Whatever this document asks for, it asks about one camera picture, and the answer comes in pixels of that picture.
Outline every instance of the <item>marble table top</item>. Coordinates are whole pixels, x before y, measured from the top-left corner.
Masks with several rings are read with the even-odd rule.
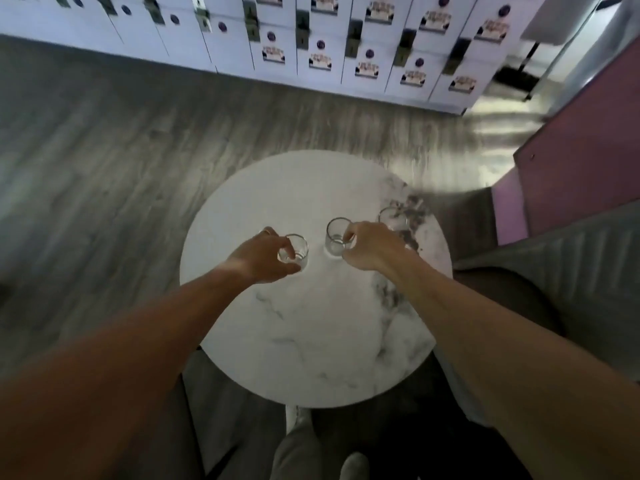
[[[202,341],[204,352],[250,391],[308,408],[357,403],[411,374],[435,346],[420,317],[382,275],[324,252],[333,217],[374,221],[389,205],[407,209],[408,245],[451,276],[436,218],[407,184],[373,162],[335,152],[290,152],[220,185],[189,229],[181,283],[208,272],[268,225],[281,235],[303,235],[309,255],[301,273],[238,296]]]

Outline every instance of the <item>white locker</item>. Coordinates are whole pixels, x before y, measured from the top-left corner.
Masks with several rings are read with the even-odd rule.
[[[342,85],[359,91],[384,93],[395,55],[393,46],[362,42],[356,58],[344,59]]]
[[[164,25],[156,23],[169,63],[193,69],[215,70],[193,9],[162,9]]]
[[[298,0],[297,9],[309,12],[311,32],[334,37],[346,36],[349,31],[353,0]]]
[[[261,25],[260,42],[249,44],[256,72],[290,78],[298,73],[295,30]]]
[[[406,28],[416,31],[413,48],[449,54],[476,0],[413,0]]]
[[[267,25],[296,27],[296,0],[248,0],[255,3],[258,21]]]
[[[344,45],[343,38],[326,37],[311,31],[309,50],[298,49],[298,78],[339,86]]]
[[[212,15],[244,19],[242,0],[204,0],[204,2]]]
[[[482,95],[498,69],[493,63],[464,59],[452,75],[441,75],[429,102],[471,107]]]
[[[542,5],[543,0],[477,0],[462,30],[471,39],[465,57],[502,61]]]
[[[404,67],[391,67],[385,94],[428,101],[446,62],[443,55],[412,51]]]
[[[362,20],[362,40],[397,45],[411,0],[353,0],[351,17]]]
[[[253,72],[251,48],[244,21],[211,15],[211,31],[203,32],[211,63],[218,72],[247,75]]]

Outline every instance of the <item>round table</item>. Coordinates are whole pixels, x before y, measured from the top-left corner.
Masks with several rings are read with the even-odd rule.
[[[298,274],[244,291],[202,341],[231,379],[278,403],[308,408],[353,404],[411,374],[435,339],[382,275],[324,252],[333,217],[374,221],[403,205],[405,241],[452,275],[447,242],[425,203],[379,165],[335,152],[276,155],[236,173],[196,215],[182,250],[180,282],[224,261],[240,243],[272,226],[309,244]]]

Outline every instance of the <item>round lock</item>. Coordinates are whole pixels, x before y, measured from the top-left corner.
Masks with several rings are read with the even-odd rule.
[[[507,16],[510,11],[511,11],[511,7],[509,5],[505,5],[502,8],[500,8],[500,10],[498,10],[498,16],[499,17]]]

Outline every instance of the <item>clear glass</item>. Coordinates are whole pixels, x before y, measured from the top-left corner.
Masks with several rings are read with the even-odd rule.
[[[278,259],[282,262],[294,262],[299,264],[302,269],[307,265],[307,258],[309,256],[309,245],[307,240],[300,234],[287,234],[285,236],[293,246],[293,250],[296,253],[296,258],[291,259],[287,254],[287,251],[281,249],[278,251]]]
[[[405,215],[402,207],[391,206],[380,210],[378,222],[382,222],[382,224],[393,231],[409,229],[409,219]]]
[[[342,239],[349,224],[351,221],[346,217],[336,217],[327,224],[324,248],[331,256],[340,257],[345,249],[349,249],[353,245],[353,239],[346,242]]]

